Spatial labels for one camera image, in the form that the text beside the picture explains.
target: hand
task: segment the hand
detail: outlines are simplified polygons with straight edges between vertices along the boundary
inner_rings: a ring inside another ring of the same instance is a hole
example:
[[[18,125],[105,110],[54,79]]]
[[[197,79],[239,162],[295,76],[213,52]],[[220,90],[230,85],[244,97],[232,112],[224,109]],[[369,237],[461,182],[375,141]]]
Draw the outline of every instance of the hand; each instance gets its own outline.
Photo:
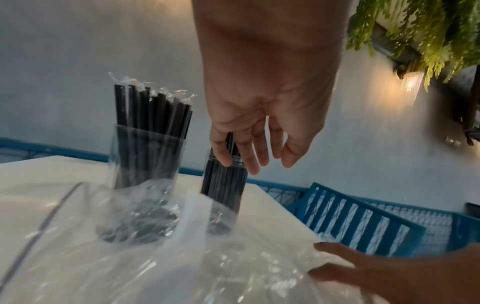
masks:
[[[259,164],[268,165],[267,116],[271,151],[284,167],[307,153],[325,125],[349,4],[193,0],[212,119],[210,141],[223,165],[232,163],[228,132],[251,174],[259,173]]]
[[[377,294],[391,304],[474,304],[480,298],[480,244],[438,258],[396,259],[364,255],[341,244],[315,248],[355,265],[327,264],[310,276],[338,281]]]

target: hanging plant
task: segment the hanging plant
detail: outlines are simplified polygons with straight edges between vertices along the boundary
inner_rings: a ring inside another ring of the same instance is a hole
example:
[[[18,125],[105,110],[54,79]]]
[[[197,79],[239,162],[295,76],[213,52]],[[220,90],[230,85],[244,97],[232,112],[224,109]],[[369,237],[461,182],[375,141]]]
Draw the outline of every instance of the hanging plant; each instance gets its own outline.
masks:
[[[394,56],[415,43],[426,66],[425,87],[446,64],[446,79],[465,67],[480,64],[480,0],[360,0],[347,48],[367,44],[380,15],[389,20],[387,35],[395,42]]]

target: wall light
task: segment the wall light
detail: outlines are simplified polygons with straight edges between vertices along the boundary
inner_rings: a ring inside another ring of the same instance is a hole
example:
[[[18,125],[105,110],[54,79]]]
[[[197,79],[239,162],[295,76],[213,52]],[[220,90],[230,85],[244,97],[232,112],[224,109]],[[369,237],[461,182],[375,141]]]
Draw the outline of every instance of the wall light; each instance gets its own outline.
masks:
[[[420,58],[412,60],[408,65],[400,65],[396,69],[398,77],[402,79],[401,87],[405,92],[405,98],[411,105],[415,103],[419,94],[420,86],[424,81],[425,71]]]

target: bundle of straws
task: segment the bundle of straws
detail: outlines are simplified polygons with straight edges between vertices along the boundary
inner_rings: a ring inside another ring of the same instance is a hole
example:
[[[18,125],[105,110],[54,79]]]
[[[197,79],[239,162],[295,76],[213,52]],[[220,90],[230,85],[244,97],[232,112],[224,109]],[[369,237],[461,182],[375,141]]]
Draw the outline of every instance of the bundle of straws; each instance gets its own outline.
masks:
[[[117,84],[115,102],[120,162],[115,187],[174,179],[192,118],[190,99],[132,84],[127,92]]]
[[[240,157],[239,149],[232,133],[229,133],[227,136],[226,146],[233,158],[232,166],[224,167],[215,158],[213,151],[210,150],[201,193],[238,214],[249,173]]]

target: gray wall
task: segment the gray wall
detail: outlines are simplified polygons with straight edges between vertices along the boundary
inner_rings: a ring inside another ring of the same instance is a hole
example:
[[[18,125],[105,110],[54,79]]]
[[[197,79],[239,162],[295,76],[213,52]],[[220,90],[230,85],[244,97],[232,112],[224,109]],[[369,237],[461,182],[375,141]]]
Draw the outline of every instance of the gray wall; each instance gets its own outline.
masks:
[[[189,0],[0,0],[0,29],[0,136],[107,153],[113,72],[199,94],[183,166],[203,169],[210,120]],[[309,154],[258,179],[447,210],[479,201],[480,150],[444,143],[464,141],[451,99],[431,87],[406,106],[399,84],[383,55],[346,52]]]

